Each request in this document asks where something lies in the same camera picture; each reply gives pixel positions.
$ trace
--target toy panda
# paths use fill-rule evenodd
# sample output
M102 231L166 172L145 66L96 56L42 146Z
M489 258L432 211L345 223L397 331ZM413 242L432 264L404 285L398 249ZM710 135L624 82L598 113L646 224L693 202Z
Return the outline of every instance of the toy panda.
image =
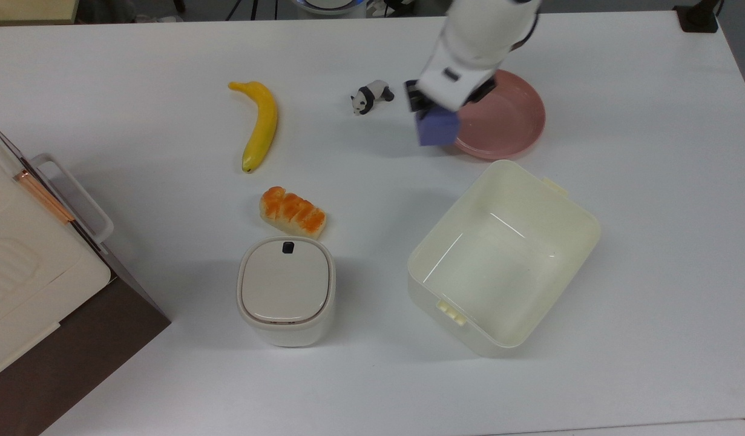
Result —
M356 92L355 97L350 97L353 113L356 115L368 113L378 99L384 99L386 102L394 100L394 93L389 89L389 84L382 80L375 80L367 86L362 86Z

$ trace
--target banana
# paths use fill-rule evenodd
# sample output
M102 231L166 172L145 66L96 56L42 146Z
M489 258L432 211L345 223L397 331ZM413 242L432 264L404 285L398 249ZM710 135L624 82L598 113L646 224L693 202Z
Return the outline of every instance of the banana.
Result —
M278 127L278 105L275 104L272 92L259 82L230 82L228 87L233 91L243 92L257 103L257 123L243 152L243 171L251 172L261 165L273 142L275 127Z

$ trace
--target fake bread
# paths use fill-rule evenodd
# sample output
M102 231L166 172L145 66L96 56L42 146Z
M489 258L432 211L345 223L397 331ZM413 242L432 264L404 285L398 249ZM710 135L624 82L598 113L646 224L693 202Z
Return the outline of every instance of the fake bread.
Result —
M312 239L318 239L326 226L323 210L280 186L273 186L262 194L259 215L280 231Z

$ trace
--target pink bowl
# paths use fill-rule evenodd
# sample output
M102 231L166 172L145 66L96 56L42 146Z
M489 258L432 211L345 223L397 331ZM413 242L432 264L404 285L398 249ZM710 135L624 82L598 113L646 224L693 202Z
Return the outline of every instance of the pink bowl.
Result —
M544 130L544 103L536 90L508 71L496 72L496 88L458 111L456 147L482 159L513 157Z

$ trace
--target gray lid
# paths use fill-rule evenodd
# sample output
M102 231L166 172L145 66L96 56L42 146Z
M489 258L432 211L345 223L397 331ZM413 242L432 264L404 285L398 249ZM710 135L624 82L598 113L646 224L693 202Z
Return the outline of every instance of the gray lid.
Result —
M305 240L273 240L248 257L240 297L246 312L256 320L300 323L323 309L329 281L329 263L316 245Z

